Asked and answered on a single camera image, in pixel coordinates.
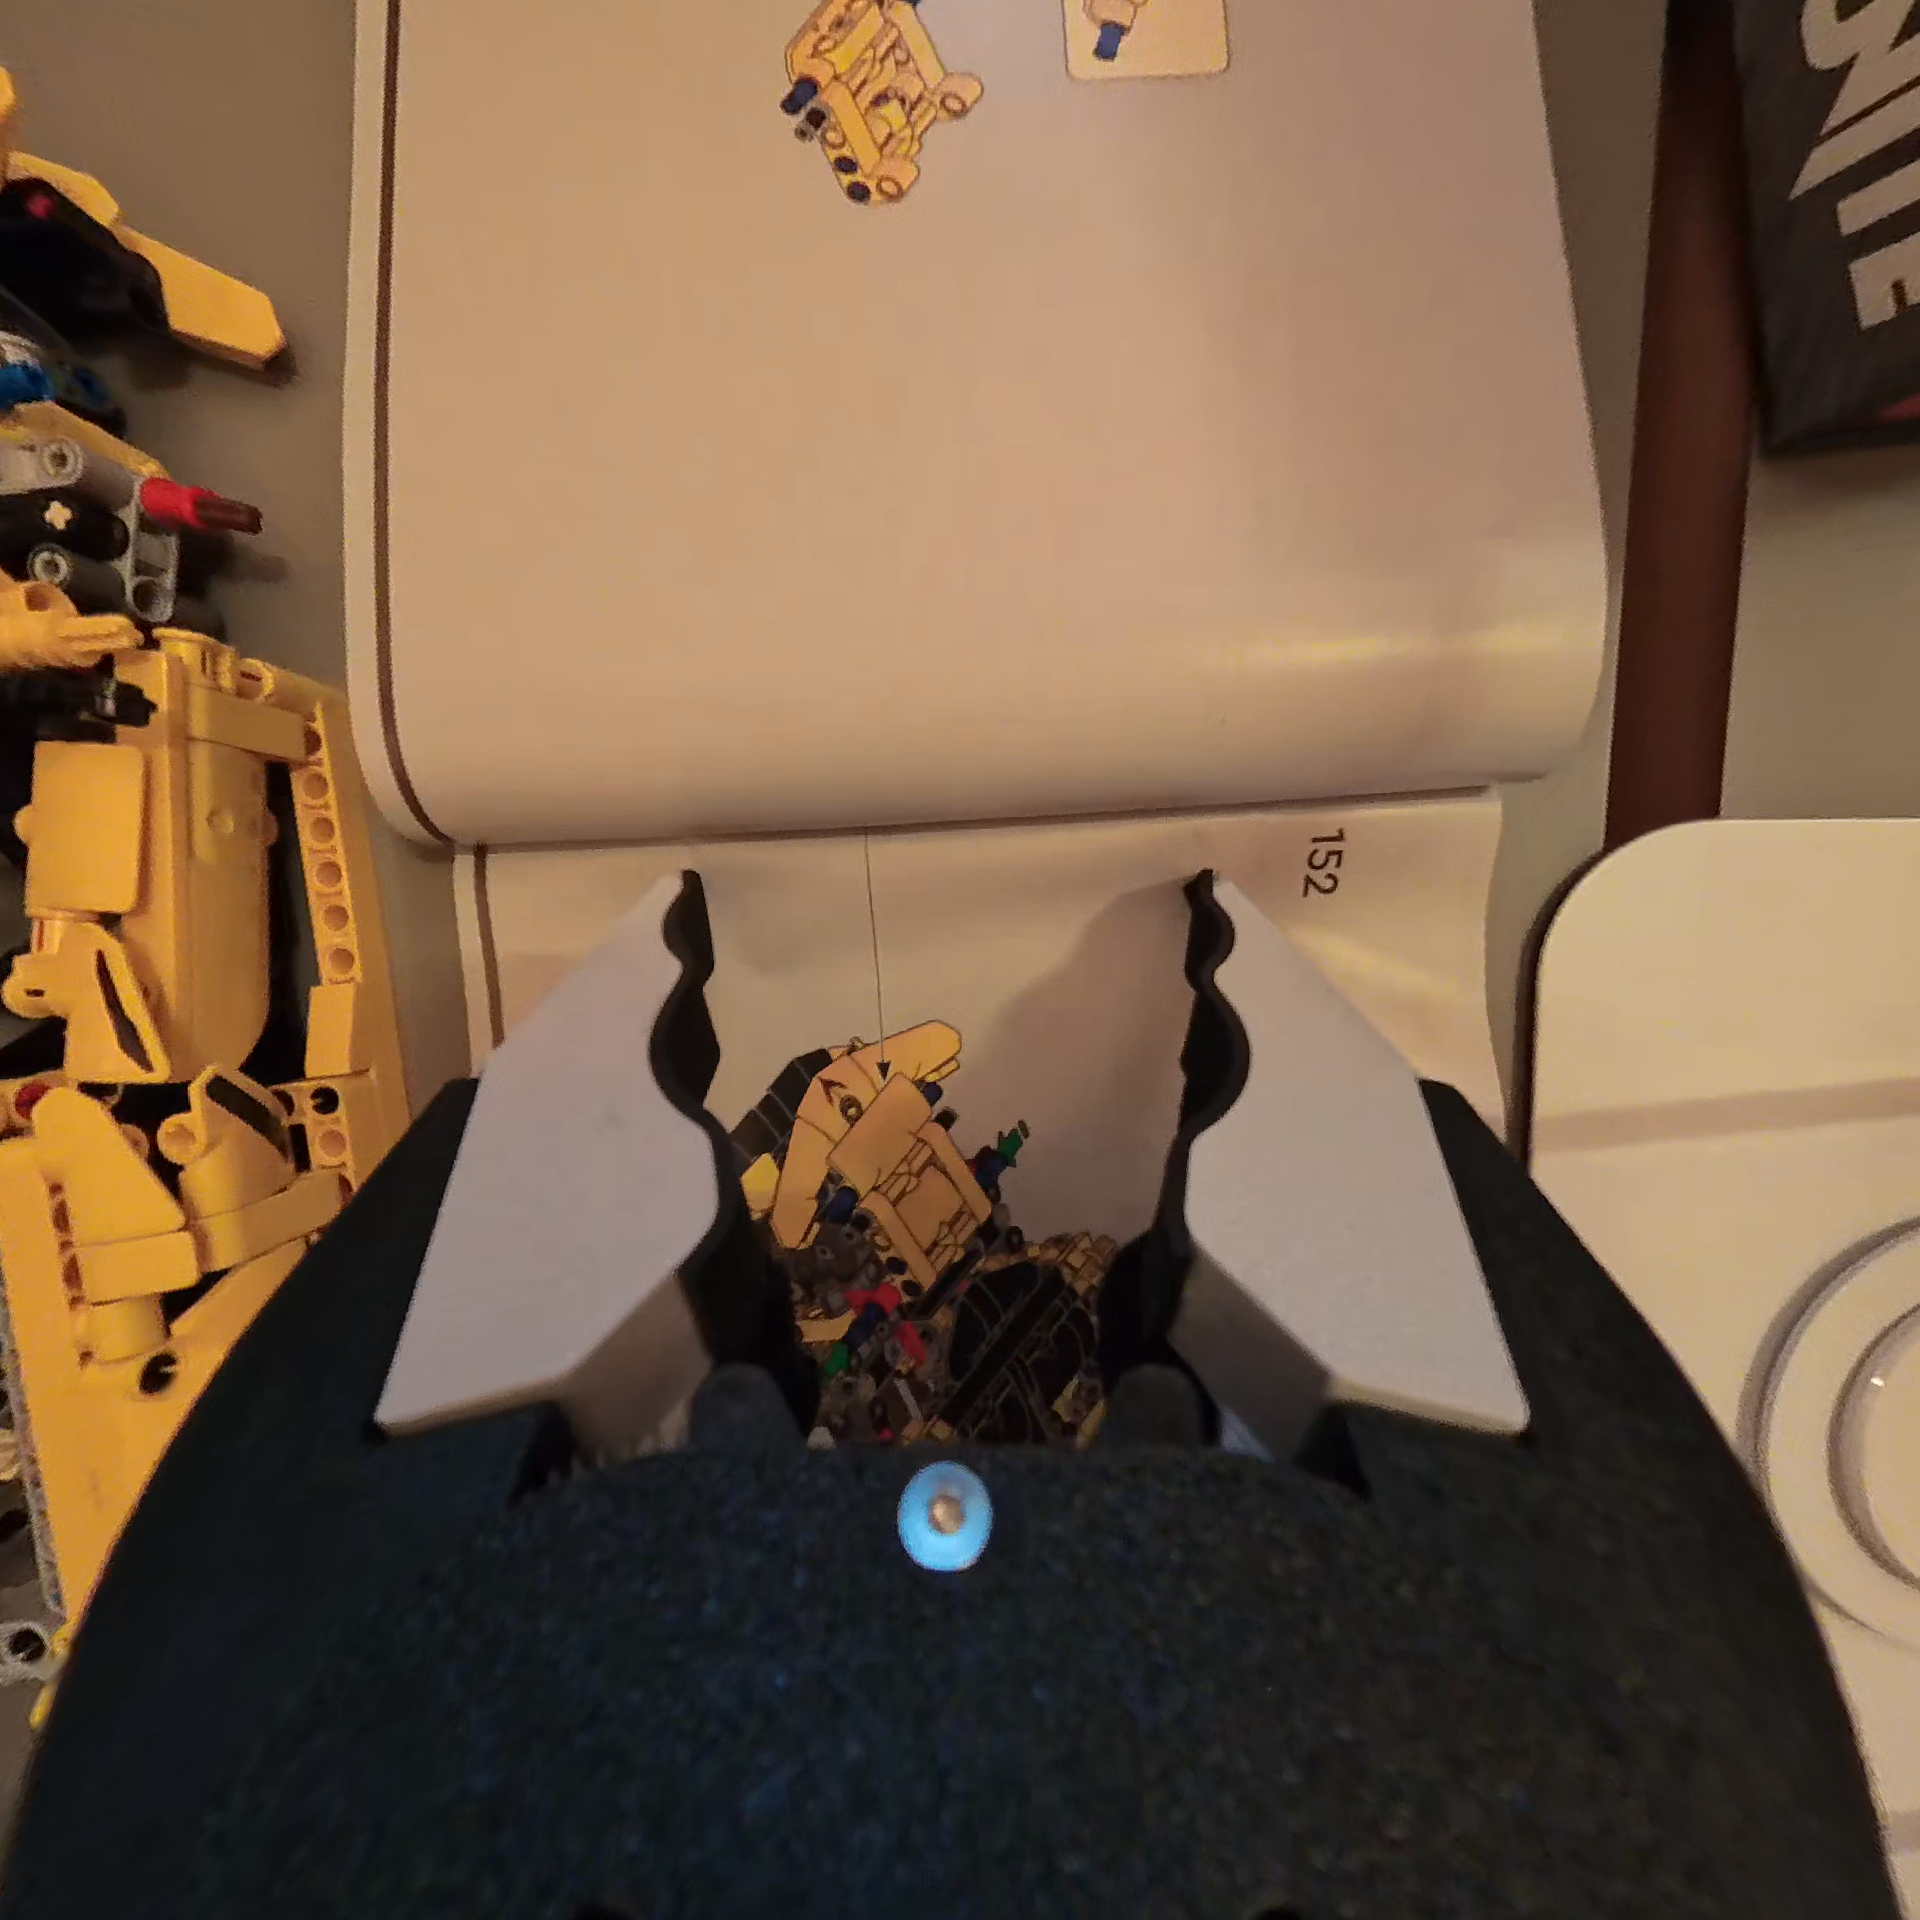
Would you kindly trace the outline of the white instruction booklet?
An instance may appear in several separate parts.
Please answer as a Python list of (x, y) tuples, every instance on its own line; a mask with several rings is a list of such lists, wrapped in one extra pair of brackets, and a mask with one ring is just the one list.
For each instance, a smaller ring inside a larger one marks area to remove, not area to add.
[(472, 1058), (704, 881), (744, 1121), (961, 1035), (1137, 1237), (1216, 874), (1503, 1121), (1610, 567), (1537, 6), (356, 6), (353, 723)]

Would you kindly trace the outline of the brown wooden strip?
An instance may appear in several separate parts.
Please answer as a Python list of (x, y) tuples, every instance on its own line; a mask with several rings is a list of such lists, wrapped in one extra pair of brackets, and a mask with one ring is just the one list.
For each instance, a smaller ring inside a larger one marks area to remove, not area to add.
[(1721, 811), (1761, 405), (1730, 6), (1666, 8), (1655, 134), (1610, 854)]

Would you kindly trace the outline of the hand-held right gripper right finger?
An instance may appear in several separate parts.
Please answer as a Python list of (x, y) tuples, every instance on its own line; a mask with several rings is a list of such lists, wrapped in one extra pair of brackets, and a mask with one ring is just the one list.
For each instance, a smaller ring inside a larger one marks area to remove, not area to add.
[(1513, 1441), (1529, 1402), (1430, 1088), (1241, 891), (1185, 888), (1192, 1017), (1153, 1218), (1103, 1288), (1103, 1384), (1296, 1458), (1338, 1409)]

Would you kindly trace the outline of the yellow toy brick car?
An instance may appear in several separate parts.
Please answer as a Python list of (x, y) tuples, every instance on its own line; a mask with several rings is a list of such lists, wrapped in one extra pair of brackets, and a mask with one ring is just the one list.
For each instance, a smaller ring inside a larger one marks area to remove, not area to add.
[(175, 478), (79, 355), (135, 335), (263, 370), (258, 289), (16, 144), (3, 79), (6, 1522), (65, 1658), (187, 1410), (407, 1121), (342, 691), (200, 597), (258, 507)]

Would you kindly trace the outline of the toy car set box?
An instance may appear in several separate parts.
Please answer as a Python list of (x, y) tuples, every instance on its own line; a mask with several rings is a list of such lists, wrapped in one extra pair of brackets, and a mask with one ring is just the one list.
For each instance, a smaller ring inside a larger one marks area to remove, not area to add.
[(1763, 446), (1916, 440), (1919, 6), (1735, 3)]

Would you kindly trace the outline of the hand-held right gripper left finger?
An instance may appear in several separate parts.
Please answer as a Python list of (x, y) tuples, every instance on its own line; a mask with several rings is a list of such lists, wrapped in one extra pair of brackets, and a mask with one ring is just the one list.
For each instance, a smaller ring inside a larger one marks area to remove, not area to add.
[(706, 1097), (704, 881), (671, 874), (479, 1074), (376, 1422), (555, 1409), (624, 1456), (704, 1381), (755, 1369), (809, 1438), (819, 1371)]

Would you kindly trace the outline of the grey desk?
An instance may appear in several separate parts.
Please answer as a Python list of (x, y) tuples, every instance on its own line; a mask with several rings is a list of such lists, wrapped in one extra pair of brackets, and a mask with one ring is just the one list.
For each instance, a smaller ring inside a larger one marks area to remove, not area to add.
[[(211, 198), (321, 73), (135, 106)], [(723, 1425), (537, 1480), (561, 1414), (377, 1437), (473, 1087), (246, 1335), (135, 1514), (22, 1803), (18, 1915), (1895, 1915), (1785, 1547), (1658, 1338), (1471, 1102), (1426, 1097), (1523, 1437), (1338, 1409), (1308, 1458)]]

